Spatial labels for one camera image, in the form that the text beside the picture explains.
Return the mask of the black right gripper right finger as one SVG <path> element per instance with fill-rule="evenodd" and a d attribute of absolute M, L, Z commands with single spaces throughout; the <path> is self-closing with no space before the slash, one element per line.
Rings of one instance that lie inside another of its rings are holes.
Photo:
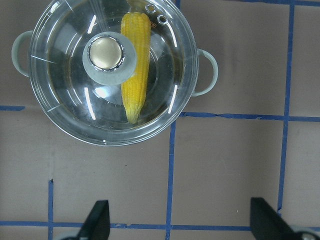
<path fill-rule="evenodd" d="M 250 199 L 250 230 L 256 240 L 300 239 L 262 197 Z"/>

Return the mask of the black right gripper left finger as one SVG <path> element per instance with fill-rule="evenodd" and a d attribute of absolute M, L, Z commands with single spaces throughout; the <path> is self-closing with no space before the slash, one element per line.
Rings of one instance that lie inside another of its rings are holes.
<path fill-rule="evenodd" d="M 108 240 L 110 236 L 110 208 L 108 200 L 98 200 L 87 216 L 77 240 Z"/>

